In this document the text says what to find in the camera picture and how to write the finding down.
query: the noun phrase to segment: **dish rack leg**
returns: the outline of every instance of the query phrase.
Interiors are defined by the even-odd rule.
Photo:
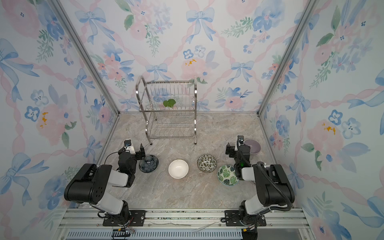
[[[148,121],[147,121],[146,126],[145,126],[145,135],[147,136],[149,144],[152,145],[152,141],[150,140],[150,138],[148,136]]]

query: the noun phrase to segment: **wire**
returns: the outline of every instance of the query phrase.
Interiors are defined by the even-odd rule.
[[[270,210],[280,210],[280,211],[285,211],[285,212],[291,210],[292,209],[291,201],[285,195],[285,193],[274,183],[274,181],[267,175],[267,173],[265,172],[264,168],[262,167],[262,164],[264,164],[264,163],[263,162],[257,162],[257,164],[256,164],[257,168],[262,173],[264,178],[268,181],[268,183],[271,184],[276,189],[276,191],[281,195],[281,197],[287,203],[286,207],[274,207],[274,206],[273,207],[269,207],[267,212],[269,212]],[[266,212],[266,210],[264,210],[264,211],[259,212],[259,214],[260,215],[264,215],[267,212]]]
[[[223,218],[222,220],[220,220],[221,222],[226,222],[226,221],[228,221],[228,220],[230,220],[231,218],[233,218],[234,216],[237,216],[237,215],[239,215],[240,214],[240,212],[238,212],[237,214],[235,214],[235,215],[233,215],[233,216],[231,216],[231,217],[229,217],[229,218]]]
[[[104,164],[105,164],[105,162],[107,161],[107,158],[108,158],[110,155],[114,154],[114,153],[118,153],[118,152],[113,152],[113,153],[109,154],[109,155],[105,158]]]

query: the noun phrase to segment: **dish rack shelf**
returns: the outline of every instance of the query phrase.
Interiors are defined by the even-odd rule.
[[[136,97],[151,145],[151,139],[172,138],[193,138],[197,144],[195,81],[146,82],[140,76],[136,83]]]

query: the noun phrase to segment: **green leaf-patterned bowl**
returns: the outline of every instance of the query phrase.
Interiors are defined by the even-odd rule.
[[[231,165],[221,166],[217,171],[217,178],[222,184],[226,186],[233,186],[239,182],[239,179],[235,174],[235,168]]]

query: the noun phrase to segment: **floral wallpaper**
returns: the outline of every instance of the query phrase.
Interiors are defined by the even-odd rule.
[[[382,9],[320,0],[262,112],[317,240],[384,239]]]
[[[116,115],[47,2],[0,1],[0,239],[51,239]]]
[[[61,3],[121,111],[138,110],[140,75],[196,78],[198,111],[257,111],[307,0]]]

